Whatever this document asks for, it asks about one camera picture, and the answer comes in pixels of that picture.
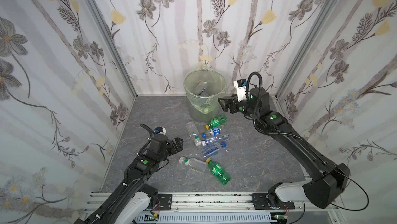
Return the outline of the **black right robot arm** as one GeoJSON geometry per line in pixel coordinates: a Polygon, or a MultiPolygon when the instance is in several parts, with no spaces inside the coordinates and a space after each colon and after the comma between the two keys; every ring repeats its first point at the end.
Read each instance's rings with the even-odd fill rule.
{"type": "Polygon", "coordinates": [[[309,179],[297,183],[280,182],[267,192],[267,204],[277,209],[289,201],[310,201],[325,209],[346,189],[350,169],[328,159],[300,136],[281,113],[270,107],[270,95],[263,88],[258,72],[248,79],[238,80],[237,94],[219,98],[224,112],[240,112],[252,121],[256,131],[271,137],[286,148],[298,160],[309,179]]]}

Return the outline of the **blue label bottle front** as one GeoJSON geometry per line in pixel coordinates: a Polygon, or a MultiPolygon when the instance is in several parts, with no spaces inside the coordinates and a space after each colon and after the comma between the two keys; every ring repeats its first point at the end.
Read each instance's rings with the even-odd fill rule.
{"type": "Polygon", "coordinates": [[[197,86],[192,90],[192,93],[195,95],[201,96],[207,87],[208,87],[208,82],[205,80],[201,80],[197,84],[197,86]]]}

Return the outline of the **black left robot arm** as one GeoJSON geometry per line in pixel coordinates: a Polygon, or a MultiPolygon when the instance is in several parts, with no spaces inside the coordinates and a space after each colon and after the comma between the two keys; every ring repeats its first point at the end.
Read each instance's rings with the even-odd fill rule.
{"type": "Polygon", "coordinates": [[[97,210],[76,224],[132,224],[142,211],[160,206],[158,190],[147,181],[162,169],[162,162],[184,149],[184,140],[169,139],[163,127],[153,130],[142,123],[140,127],[149,132],[149,138],[125,169],[123,180],[97,210]]]}

